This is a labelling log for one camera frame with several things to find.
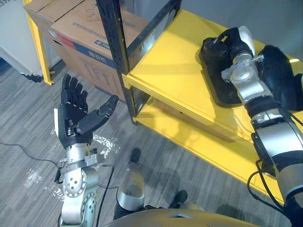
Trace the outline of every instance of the black metal frame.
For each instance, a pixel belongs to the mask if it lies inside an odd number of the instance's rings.
[[[97,0],[97,6],[107,36],[108,45],[119,75],[120,84],[125,96],[128,112],[134,122],[134,117],[140,112],[149,95],[138,90],[134,96],[133,87],[126,88],[123,83],[122,74],[127,75],[134,66],[129,65],[129,59],[137,48],[139,48],[148,36],[154,31],[157,25],[169,13],[166,23],[168,25],[177,15],[182,0],[169,0],[169,2],[157,13],[148,23],[137,38],[126,48],[125,36],[122,24],[119,0]]]

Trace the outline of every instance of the yellow post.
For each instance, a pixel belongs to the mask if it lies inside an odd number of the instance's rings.
[[[31,2],[31,0],[23,0],[24,5],[28,4],[29,2]],[[44,82],[48,85],[52,85],[53,82],[51,81],[51,77],[50,77],[50,73],[49,73],[49,69],[48,69],[48,64],[47,64],[47,59],[46,59],[46,55],[45,55],[43,38],[42,38],[41,32],[38,30],[37,25],[34,23],[32,18],[30,18],[30,16],[28,14],[27,14],[27,21],[28,21],[30,31],[32,33],[34,43],[35,43],[36,52],[37,52],[37,55],[38,55],[38,58],[40,61],[40,65],[41,65],[41,69],[43,72]]]

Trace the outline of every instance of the black wire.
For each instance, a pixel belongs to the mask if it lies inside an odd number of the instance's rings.
[[[112,176],[113,176],[113,173],[114,173],[114,169],[115,169],[115,167],[114,167],[113,165],[103,165],[103,167],[112,167],[112,171],[111,171],[111,173],[110,173],[110,176],[109,176],[109,179],[108,179],[107,186],[106,186],[105,191],[104,191],[104,193],[103,193],[102,201],[101,201],[101,204],[100,204],[100,207],[99,207],[99,212],[98,212],[96,227],[98,227],[98,225],[99,225],[99,219],[100,219],[100,214],[101,214],[102,205],[103,205],[103,202],[104,202],[104,199],[105,199],[105,196],[106,196],[106,192],[107,192],[107,190],[108,190],[108,187],[109,187],[109,184],[110,184],[110,181],[111,181],[111,179],[112,179]]]
[[[58,220],[57,220],[57,226],[60,227],[60,221],[61,221],[61,212],[59,214]]]
[[[98,186],[100,188],[106,188],[106,186],[103,186],[102,184],[98,183]],[[119,188],[118,186],[113,186],[113,187],[109,187],[108,189],[115,189],[115,188]]]
[[[270,203],[268,203],[268,202],[262,200],[262,199],[261,199],[260,197],[258,197],[255,193],[253,193],[252,190],[250,189],[250,182],[251,182],[251,179],[252,179],[252,177],[253,177],[254,175],[256,175],[256,174],[258,174],[258,173],[259,173],[259,171],[256,171],[256,172],[252,173],[252,174],[250,175],[250,177],[248,178],[248,181],[247,181],[247,189],[248,189],[249,193],[251,194],[252,197],[254,197],[254,199],[256,199],[256,200],[258,200],[258,201],[260,201],[260,202],[262,202],[262,203],[264,203],[264,204],[270,206],[271,208],[273,208],[273,209],[275,209],[275,210],[277,210],[277,211],[279,211],[279,212],[281,212],[281,213],[284,214],[284,212],[283,212],[282,210],[280,210],[278,207],[276,207],[276,206],[274,206],[274,205],[272,205],[272,204],[270,204]]]
[[[48,159],[39,159],[39,158],[35,158],[35,157],[31,156],[31,155],[25,150],[25,148],[24,148],[23,146],[19,145],[19,144],[7,144],[7,143],[0,143],[0,144],[1,144],[1,145],[5,145],[5,146],[18,146],[18,147],[20,147],[20,148],[23,150],[23,152],[24,152],[29,158],[31,158],[31,159],[33,159],[33,160],[36,160],[36,161],[51,162],[51,163],[53,163],[57,168],[59,168],[59,166],[58,166],[54,161],[52,161],[52,160],[48,160]]]
[[[288,216],[287,216],[286,212],[283,210],[283,208],[280,209],[280,208],[278,208],[278,207],[276,207],[276,206],[274,206],[274,205],[272,205],[272,204],[270,204],[270,203],[268,203],[268,202],[262,200],[262,199],[261,199],[260,197],[258,197],[255,193],[253,193],[252,190],[251,190],[251,188],[250,188],[250,182],[251,182],[251,179],[253,178],[254,175],[256,175],[256,174],[261,174],[261,179],[264,179],[264,177],[263,177],[263,175],[262,175],[262,172],[261,172],[261,170],[260,170],[260,168],[259,168],[259,166],[258,166],[258,163],[259,163],[260,161],[261,161],[261,160],[258,160],[258,161],[256,162],[258,171],[252,173],[252,174],[249,176],[248,180],[247,180],[247,189],[248,189],[249,193],[251,194],[251,196],[252,196],[254,199],[256,199],[256,200],[258,200],[258,201],[264,203],[265,205],[267,205],[267,206],[269,206],[269,207],[275,209],[276,211],[280,212],[281,214],[283,214],[285,217],[288,218]],[[262,181],[262,183],[263,183],[265,189],[266,189],[266,188],[268,189],[268,186],[267,186],[266,182],[265,182],[265,181]],[[268,192],[269,196],[270,196],[270,195],[272,196],[272,194],[271,194],[271,192],[270,192],[269,189],[268,189],[267,192]]]
[[[295,115],[293,115],[291,112],[289,112],[289,114],[300,124],[303,126],[303,122],[300,121]]]
[[[261,177],[261,181],[262,181],[262,183],[263,183],[263,185],[264,185],[264,187],[265,187],[265,189],[266,189],[268,195],[270,196],[271,200],[272,200],[272,201],[273,201],[281,210],[283,210],[283,209],[284,209],[283,206],[274,198],[273,194],[271,193],[270,189],[268,188],[268,186],[267,186],[267,184],[266,184],[266,181],[265,181],[265,179],[264,179],[264,176],[263,176],[263,174],[262,174],[262,172],[261,172],[261,168],[260,168],[260,166],[259,166],[259,162],[261,162],[261,161],[262,161],[261,159],[259,159],[258,161],[256,161],[256,166],[257,166],[259,175],[260,175],[260,177]]]
[[[303,126],[303,122],[299,120],[299,118],[297,118],[295,115],[293,115],[285,106],[283,106],[280,103],[280,106],[284,109],[284,111],[286,111],[288,114],[290,114],[300,125]]]

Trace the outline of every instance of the yellow shelving unit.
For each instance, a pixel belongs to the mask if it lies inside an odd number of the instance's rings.
[[[141,61],[124,76],[125,87],[136,87],[151,95],[135,117],[135,121],[193,152],[219,169],[246,183],[257,170],[258,155],[253,147],[253,128],[243,106],[223,108],[211,98],[204,81],[198,54],[202,41],[217,37],[227,28],[180,10],[169,27]],[[264,44],[255,41],[256,53]],[[294,73],[303,70],[301,62],[292,63]],[[226,142],[194,125],[164,112],[153,104],[156,98],[193,119],[229,136]],[[303,120],[303,113],[296,116]],[[276,199],[282,202],[276,180],[266,176]],[[260,178],[254,177],[252,187],[266,194]]]
[[[26,5],[30,3],[32,0],[23,0],[23,4]],[[43,73],[43,79],[44,83],[48,85],[52,85],[53,81],[51,80],[50,77],[50,72],[48,69],[48,63],[45,55],[45,49],[44,49],[44,43],[43,43],[43,37],[41,32],[39,31],[37,25],[34,23],[32,18],[26,13],[27,15],[27,21],[28,21],[28,26],[30,28],[30,31],[32,33],[33,41],[35,44],[36,52],[40,61],[42,73]]]

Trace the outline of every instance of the white debris on floor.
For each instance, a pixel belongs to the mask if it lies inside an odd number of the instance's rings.
[[[54,135],[55,134],[55,129],[52,129],[51,130],[51,135]]]
[[[100,154],[104,154],[104,158],[106,158],[109,153],[118,153],[121,148],[116,144],[117,138],[111,138],[109,140],[105,137],[94,135],[93,140],[101,144],[101,151],[99,152]]]
[[[48,152],[51,153],[53,151],[56,151],[56,150],[61,150],[62,149],[62,145],[60,143],[59,140],[56,140],[53,145],[51,146],[51,148],[49,148]]]
[[[50,192],[53,197],[56,197],[59,201],[64,202],[64,193],[62,189],[52,186],[52,187],[44,187],[44,190]]]
[[[38,184],[42,179],[42,176],[37,171],[34,171],[32,169],[29,169],[26,174],[27,179],[24,183],[24,186],[27,188],[30,188],[33,184]]]

